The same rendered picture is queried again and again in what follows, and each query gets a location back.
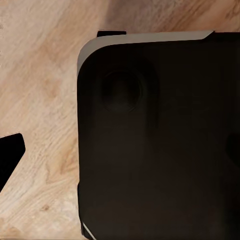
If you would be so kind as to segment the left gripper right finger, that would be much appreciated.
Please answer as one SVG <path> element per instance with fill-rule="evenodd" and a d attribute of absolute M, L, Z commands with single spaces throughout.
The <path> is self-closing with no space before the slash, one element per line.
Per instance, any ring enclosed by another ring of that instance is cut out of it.
<path fill-rule="evenodd" d="M 229 133 L 224 150 L 240 172 L 240 134 Z"/>

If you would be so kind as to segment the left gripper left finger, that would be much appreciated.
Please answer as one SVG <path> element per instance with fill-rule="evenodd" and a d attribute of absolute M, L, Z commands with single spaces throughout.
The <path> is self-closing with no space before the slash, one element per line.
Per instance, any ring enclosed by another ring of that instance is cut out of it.
<path fill-rule="evenodd" d="M 25 143 L 21 133 L 0 138 L 0 192 L 25 151 Z"/>

